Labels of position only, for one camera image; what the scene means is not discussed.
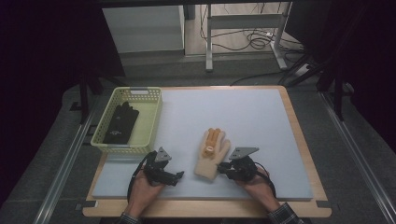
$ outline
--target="wall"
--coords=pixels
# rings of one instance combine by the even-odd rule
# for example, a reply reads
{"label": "wall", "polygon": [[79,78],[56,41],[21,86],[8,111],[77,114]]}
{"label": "wall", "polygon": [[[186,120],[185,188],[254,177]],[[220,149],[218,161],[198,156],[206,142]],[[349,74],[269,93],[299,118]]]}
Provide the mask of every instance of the wall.
{"label": "wall", "polygon": [[119,53],[184,49],[182,6],[104,8]]}

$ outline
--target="sleeve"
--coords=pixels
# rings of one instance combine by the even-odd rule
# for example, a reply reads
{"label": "sleeve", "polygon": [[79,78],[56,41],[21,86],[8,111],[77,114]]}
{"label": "sleeve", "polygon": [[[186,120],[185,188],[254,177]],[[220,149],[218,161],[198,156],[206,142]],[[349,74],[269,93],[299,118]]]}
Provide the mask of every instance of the sleeve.
{"label": "sleeve", "polygon": [[269,213],[268,217],[274,224],[304,224],[287,203],[282,204],[274,212]]}
{"label": "sleeve", "polygon": [[130,217],[122,213],[120,218],[114,224],[141,224],[140,220],[135,217]]}

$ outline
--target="black object in basket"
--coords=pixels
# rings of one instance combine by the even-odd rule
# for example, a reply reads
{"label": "black object in basket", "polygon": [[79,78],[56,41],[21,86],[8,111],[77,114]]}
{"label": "black object in basket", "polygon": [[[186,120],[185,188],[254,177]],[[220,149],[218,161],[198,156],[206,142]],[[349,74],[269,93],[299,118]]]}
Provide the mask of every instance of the black object in basket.
{"label": "black object in basket", "polygon": [[127,144],[138,115],[139,111],[129,106],[128,102],[117,105],[103,143]]}

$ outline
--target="table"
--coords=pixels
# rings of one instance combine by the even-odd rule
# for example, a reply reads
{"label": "table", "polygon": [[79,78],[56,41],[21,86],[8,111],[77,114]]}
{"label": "table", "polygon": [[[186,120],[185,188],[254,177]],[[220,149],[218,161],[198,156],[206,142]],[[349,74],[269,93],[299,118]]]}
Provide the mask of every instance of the table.
{"label": "table", "polygon": [[[304,140],[299,122],[294,114],[286,89],[280,86],[255,87],[182,87],[169,90],[248,90],[277,89],[289,117],[290,126],[300,150],[305,170],[307,171],[314,198],[309,202],[288,202],[299,217],[329,217],[332,209],[318,177],[315,164]],[[87,196],[87,201],[96,201],[95,207],[83,208],[87,217],[118,217],[125,206],[126,200],[99,199],[92,197],[92,191],[106,161],[104,153],[96,170],[95,177]],[[264,209],[253,200],[174,200],[160,199],[145,210],[142,217],[265,217]]]}

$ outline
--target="plastic basket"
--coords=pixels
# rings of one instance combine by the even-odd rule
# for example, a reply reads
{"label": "plastic basket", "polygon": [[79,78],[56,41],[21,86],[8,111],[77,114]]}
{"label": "plastic basket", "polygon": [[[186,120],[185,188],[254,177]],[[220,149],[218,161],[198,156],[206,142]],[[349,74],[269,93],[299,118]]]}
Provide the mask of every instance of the plastic basket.
{"label": "plastic basket", "polygon": [[[129,105],[139,111],[128,144],[104,144],[103,140],[114,110],[117,105],[122,105],[124,102],[128,102]],[[136,155],[149,153],[154,146],[162,107],[163,99],[160,88],[116,88],[95,130],[91,145],[104,152],[133,153]]]}

